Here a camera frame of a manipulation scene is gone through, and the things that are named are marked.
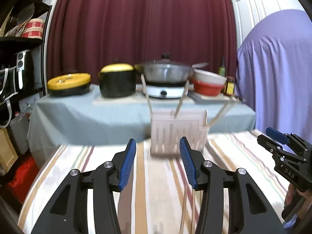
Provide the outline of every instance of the stacked bowls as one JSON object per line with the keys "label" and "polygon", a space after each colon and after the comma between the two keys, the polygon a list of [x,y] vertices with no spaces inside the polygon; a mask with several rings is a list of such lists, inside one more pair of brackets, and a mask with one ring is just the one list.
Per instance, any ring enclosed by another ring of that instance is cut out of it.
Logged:
{"label": "stacked bowls", "polygon": [[227,81],[224,76],[201,69],[195,69],[192,78],[195,92],[206,96],[219,95]]}

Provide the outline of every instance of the light blue tablecloth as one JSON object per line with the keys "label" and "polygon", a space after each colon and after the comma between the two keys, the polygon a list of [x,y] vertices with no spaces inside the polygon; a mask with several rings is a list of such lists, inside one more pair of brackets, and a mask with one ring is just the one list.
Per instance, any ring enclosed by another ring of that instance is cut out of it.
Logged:
{"label": "light blue tablecloth", "polygon": [[[91,85],[82,96],[39,99],[33,108],[27,139],[38,166],[42,166],[57,145],[116,145],[126,144],[130,138],[137,142],[150,137],[150,113],[147,102],[115,103],[102,101],[99,86]],[[158,101],[153,108],[176,108],[176,101]],[[196,104],[186,101],[182,108],[205,108],[208,121],[223,106]],[[252,130],[255,112],[246,105],[236,104],[215,123],[210,133]]]}

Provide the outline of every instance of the pot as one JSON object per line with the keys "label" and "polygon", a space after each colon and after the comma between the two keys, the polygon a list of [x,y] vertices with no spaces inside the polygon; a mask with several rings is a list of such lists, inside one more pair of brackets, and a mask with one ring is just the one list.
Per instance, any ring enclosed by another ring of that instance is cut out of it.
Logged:
{"label": "pot", "polygon": [[99,89],[107,98],[127,97],[135,93],[136,73],[127,63],[106,65],[99,72]]}
{"label": "pot", "polygon": [[147,84],[184,84],[192,76],[195,68],[204,68],[208,63],[192,66],[172,61],[168,54],[162,54],[161,60],[153,60],[135,65],[139,74],[144,75]]}
{"label": "pot", "polygon": [[74,73],[52,78],[47,87],[51,96],[66,97],[88,93],[90,84],[90,74]]}

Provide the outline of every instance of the white door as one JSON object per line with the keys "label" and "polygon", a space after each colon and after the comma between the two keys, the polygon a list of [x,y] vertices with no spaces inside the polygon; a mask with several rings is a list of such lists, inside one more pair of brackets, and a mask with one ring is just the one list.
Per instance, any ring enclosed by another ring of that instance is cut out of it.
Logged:
{"label": "white door", "polygon": [[236,22],[237,48],[246,36],[268,15],[281,10],[304,10],[298,0],[232,0]]}

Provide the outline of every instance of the electric stove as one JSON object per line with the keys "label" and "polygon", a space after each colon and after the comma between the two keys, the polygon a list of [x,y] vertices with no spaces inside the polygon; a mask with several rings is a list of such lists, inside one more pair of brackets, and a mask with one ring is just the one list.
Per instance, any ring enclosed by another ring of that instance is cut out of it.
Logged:
{"label": "electric stove", "polygon": [[149,97],[154,98],[181,98],[183,95],[184,87],[170,87],[170,86],[154,86],[154,85],[147,85],[146,91],[149,94]]}

